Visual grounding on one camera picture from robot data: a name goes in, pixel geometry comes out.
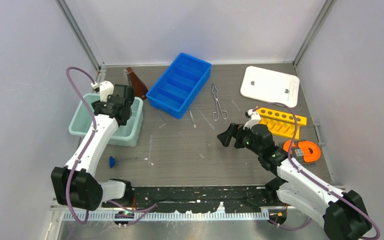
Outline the metal crucible tongs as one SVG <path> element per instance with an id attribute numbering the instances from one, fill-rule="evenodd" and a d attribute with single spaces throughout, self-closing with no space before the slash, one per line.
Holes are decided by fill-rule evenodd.
<path id="1" fill-rule="evenodd" d="M 219 90 L 217 89 L 216 85 L 212 83 L 211 85 L 211 93 L 213 94 L 213 98 L 215 101 L 215 111 L 212 113 L 212 119 L 214 121 L 218 121 L 220 118 L 227 120 L 229 118 L 228 112 L 225 110 L 222 110 L 219 96 L 218 96 Z"/>

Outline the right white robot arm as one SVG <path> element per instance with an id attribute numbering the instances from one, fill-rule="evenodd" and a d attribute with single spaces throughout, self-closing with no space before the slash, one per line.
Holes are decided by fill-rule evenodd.
<path id="1" fill-rule="evenodd" d="M 266 184 L 265 198 L 271 205 L 281 202 L 295 207 L 318 223 L 330 240 L 359 240 L 374 227 L 362 197 L 344 192 L 308 171 L 275 144 L 263 124 L 248 128 L 232 123 L 217 135 L 224 147 L 234 139 L 236 149 L 246 148 L 257 155 L 261 166 L 275 179 Z"/>

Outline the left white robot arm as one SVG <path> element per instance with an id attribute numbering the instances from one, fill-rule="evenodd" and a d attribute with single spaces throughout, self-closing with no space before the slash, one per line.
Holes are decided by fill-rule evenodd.
<path id="1" fill-rule="evenodd" d="M 132 116 L 134 88 L 115 84 L 107 91 L 99 87 L 99 93 L 99 100 L 93 103 L 81 99 L 92 119 L 91 125 L 73 156 L 63 167 L 55 167 L 51 172 L 60 205 L 94 211 L 109 200 L 115 200 L 121 207 L 133 202 L 128 181 L 113 178 L 98 182 L 95 173 L 111 137 L 119 127 L 127 125 Z"/>

